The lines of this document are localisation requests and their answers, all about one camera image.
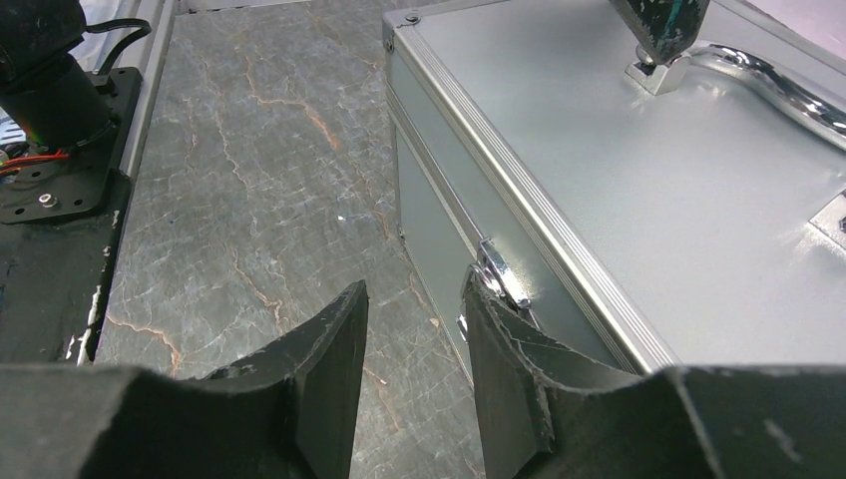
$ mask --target metal latch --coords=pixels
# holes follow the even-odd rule
[[[509,305],[515,312],[526,317],[535,326],[538,325],[532,315],[532,302],[529,295],[520,284],[514,271],[508,266],[502,255],[496,250],[490,239],[479,241],[477,260],[467,266],[464,273],[464,280],[461,281],[461,311],[456,323],[461,333],[461,338],[467,342],[467,317],[465,316],[464,287],[470,274],[477,273],[485,286],[498,298]]]

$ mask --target aluminum case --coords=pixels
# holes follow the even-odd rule
[[[699,38],[846,104],[846,62],[744,3],[712,1]],[[711,71],[650,95],[607,0],[394,11],[384,42],[401,235],[466,370],[485,239],[540,329],[597,361],[846,362],[846,248],[814,221],[846,153]]]

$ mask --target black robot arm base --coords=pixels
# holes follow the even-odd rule
[[[135,68],[88,76],[110,109],[112,126],[97,142],[69,152],[70,158],[23,167],[14,182],[0,184],[0,223],[63,223],[96,215],[108,197],[110,171],[120,167],[143,79]],[[45,195],[50,201],[40,202]]]

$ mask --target screw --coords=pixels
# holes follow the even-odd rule
[[[634,49],[634,53],[637,55],[637,59],[640,60],[640,62],[643,63],[644,66],[655,66],[655,60],[652,58],[652,56],[649,55],[649,53],[646,52],[646,49],[642,45],[638,44],[637,47]]]
[[[44,195],[38,197],[38,203],[41,204],[44,208],[52,208],[58,203],[59,201],[56,200],[56,197],[50,195],[49,193],[45,193]]]

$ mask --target gray marble countertop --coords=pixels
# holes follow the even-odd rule
[[[370,292],[355,478],[483,477],[472,390],[397,237],[378,0],[177,18],[98,363],[204,375]]]

